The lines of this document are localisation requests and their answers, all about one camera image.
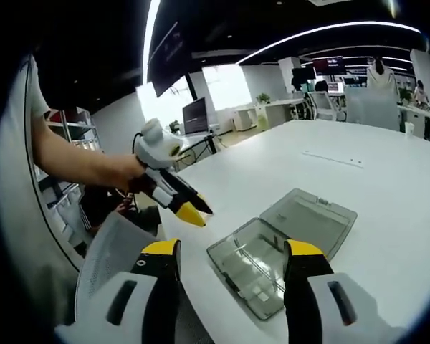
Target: floor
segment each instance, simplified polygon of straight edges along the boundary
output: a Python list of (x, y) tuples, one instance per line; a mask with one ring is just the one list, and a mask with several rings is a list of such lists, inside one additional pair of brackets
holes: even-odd
[[(246, 131), (230, 131), (226, 134), (220, 135), (218, 141), (215, 139), (215, 144), (220, 146), (220, 149), (227, 149), (229, 147), (232, 147), (233, 145), (236, 145), (239, 142), (242, 142), (243, 140), (246, 140), (247, 138), (251, 138), (252, 136), (260, 134), (261, 131), (254, 127), (250, 130)], [(145, 208), (147, 206), (155, 206), (156, 202), (151, 199), (150, 197), (146, 196), (144, 193), (140, 193), (138, 195), (135, 195), (135, 200), (137, 201), (137, 205), (141, 208)], [(158, 227), (158, 240), (165, 240), (162, 226)]]

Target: gray translucent box lid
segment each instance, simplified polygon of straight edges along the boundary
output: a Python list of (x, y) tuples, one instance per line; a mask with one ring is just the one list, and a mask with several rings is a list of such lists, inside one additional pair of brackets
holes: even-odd
[(314, 244), (330, 260), (356, 217), (354, 211), (294, 189), (207, 253), (227, 286), (260, 320), (267, 320), (283, 308), (284, 241)]

